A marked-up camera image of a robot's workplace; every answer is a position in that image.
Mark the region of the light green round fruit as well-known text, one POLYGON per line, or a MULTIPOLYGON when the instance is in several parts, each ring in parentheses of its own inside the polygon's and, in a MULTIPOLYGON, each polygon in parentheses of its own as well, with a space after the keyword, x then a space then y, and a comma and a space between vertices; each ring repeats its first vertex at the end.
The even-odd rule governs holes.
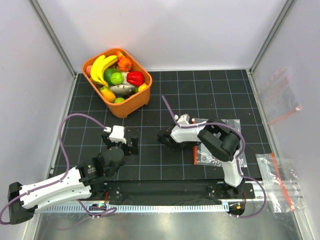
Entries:
POLYGON ((121 85, 123 83, 124 79, 125 79, 124 76, 120 72, 114 72, 110 76, 110 81, 111 81, 112 85, 121 85))

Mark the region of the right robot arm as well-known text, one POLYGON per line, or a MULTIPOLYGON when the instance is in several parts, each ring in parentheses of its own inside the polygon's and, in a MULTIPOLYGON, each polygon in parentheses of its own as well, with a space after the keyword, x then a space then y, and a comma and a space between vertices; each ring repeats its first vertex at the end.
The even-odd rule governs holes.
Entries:
POLYGON ((240 133, 216 118, 190 123, 190 116, 174 116, 174 123, 157 133, 157 140, 171 150, 203 144, 213 157, 221 162, 224 173, 225 192, 230 198, 243 193, 245 179, 238 167, 236 153, 243 138, 240 133))

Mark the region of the clear zip bag red zipper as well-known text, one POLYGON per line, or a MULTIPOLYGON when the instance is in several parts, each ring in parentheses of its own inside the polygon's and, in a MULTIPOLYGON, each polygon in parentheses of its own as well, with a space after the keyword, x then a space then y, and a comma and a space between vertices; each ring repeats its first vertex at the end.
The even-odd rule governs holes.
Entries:
MULTIPOLYGON (((204 122, 204 118, 192 118, 191 122, 193 124, 204 122)), ((240 119, 222 119, 222 121, 233 128, 237 129, 239 133, 241 133, 241 121, 240 119)), ((193 163, 195 165, 206 165, 206 166, 213 166, 213 167, 222 167, 221 161, 214 157, 210 151, 203 145, 196 145, 193 147, 193 163)), ((246 155, 243 152, 239 156, 239 164, 241 168, 247 168, 247 159, 246 155)))

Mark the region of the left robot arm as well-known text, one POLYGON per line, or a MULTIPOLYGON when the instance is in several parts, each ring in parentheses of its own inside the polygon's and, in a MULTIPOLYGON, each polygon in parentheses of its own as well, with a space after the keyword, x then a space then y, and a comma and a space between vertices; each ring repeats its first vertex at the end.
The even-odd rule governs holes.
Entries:
POLYGON ((68 201, 104 198, 105 182, 125 164, 125 156, 138 155, 139 139, 133 137, 129 142, 115 142, 106 135, 102 139, 106 150, 65 173, 30 185, 11 183, 7 196, 8 223, 17 225, 26 222, 35 213, 68 201))

